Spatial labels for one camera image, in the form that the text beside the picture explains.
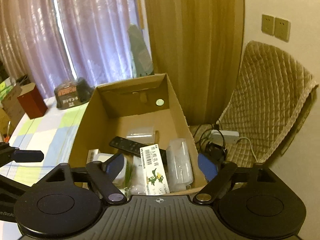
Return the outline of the clear plastic measuring cup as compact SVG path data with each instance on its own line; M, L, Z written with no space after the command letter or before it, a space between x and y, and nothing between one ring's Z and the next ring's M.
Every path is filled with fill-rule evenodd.
M126 139L139 142L141 144L153 145L157 143L157 132L153 126L137 127L129 130Z

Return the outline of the beige wall socket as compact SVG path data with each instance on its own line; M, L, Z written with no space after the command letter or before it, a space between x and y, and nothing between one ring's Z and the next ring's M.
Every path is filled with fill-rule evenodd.
M261 31L284 42L290 40L291 22L282 18L262 14Z

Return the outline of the white power adapter plug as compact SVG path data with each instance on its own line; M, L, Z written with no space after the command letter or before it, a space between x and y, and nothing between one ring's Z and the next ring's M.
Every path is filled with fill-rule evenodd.
M109 162L113 158L113 154L99 153L95 156L94 161L103 163L102 169L105 171L107 178L117 187L123 187L127 159L121 154L115 160Z

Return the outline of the purple curtain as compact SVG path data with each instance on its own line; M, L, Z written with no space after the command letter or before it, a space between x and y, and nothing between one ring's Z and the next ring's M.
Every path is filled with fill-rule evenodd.
M71 79L134 78L128 30L144 14L144 0L1 0L1 64L46 98Z

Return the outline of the white ointment box with bird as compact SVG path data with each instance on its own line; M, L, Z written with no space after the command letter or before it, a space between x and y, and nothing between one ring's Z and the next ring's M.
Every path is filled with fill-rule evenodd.
M169 194L161 153L157 144L140 148L145 191L149 196Z

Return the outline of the brown cardboard box stack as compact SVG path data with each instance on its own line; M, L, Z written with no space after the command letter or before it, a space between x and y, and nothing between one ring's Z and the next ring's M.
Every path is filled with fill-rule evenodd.
M14 85L11 79L8 78L1 83L1 134L7 134L8 124L9 134L12 134L14 129L25 114L22 106L20 105L17 97L22 92L19 83Z

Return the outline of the white medicine tablet box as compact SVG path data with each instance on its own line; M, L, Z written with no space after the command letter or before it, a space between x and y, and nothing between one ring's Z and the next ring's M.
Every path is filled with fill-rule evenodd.
M99 154L99 149L93 149L88 151L86 163L90 163L94 160L95 156Z

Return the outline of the quilted beige chair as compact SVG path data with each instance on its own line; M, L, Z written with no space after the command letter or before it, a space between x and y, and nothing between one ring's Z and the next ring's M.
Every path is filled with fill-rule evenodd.
M241 140L227 144L227 160L240 167L283 155L310 113L318 83L289 53L248 42L231 99L220 116L223 129Z

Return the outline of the white power strip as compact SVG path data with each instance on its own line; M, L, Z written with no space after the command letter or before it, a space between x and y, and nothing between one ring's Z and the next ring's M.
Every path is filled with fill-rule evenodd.
M209 140L213 143L222 145L234 144L240 138L239 132L237 131L218 131L216 129L212 130L209 136Z

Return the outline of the green white mouthwash box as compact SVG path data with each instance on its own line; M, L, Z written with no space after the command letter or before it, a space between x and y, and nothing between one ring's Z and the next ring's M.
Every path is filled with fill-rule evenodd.
M127 162L126 170L125 170L125 177L124 177L124 181L123 181L123 194L125 194L125 196L129 195L132 170L133 170L132 164L130 162Z

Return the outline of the golden brown curtain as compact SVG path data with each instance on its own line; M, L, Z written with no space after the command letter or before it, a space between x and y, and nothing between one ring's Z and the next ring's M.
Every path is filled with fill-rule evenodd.
M214 123L239 72L244 0L145 0L153 65L167 73L187 122Z

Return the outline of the white item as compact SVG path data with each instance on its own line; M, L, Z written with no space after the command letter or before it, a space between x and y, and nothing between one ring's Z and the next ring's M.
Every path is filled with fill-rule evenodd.
M137 156L133 157L129 193L131 195L146 195L142 160Z

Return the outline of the black slim remote bar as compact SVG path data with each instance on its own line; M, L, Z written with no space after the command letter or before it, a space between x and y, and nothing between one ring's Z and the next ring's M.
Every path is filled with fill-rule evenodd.
M109 146L118 149L119 152L125 154L135 155L140 157L140 148L146 147L145 144L135 142L122 137L114 137L110 142Z

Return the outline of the dark red paper bag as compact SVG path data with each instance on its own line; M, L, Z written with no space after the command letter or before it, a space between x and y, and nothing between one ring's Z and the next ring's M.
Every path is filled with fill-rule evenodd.
M17 97L21 107L28 115L29 119L40 118L45 115L48 107L44 103L35 83L30 83L21 87L21 93Z

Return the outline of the black Honglu food container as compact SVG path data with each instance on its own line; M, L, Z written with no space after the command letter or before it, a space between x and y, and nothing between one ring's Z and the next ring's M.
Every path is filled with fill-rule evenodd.
M94 87L83 77L62 83L54 89L56 107L63 110L83 105L89 102L93 92Z

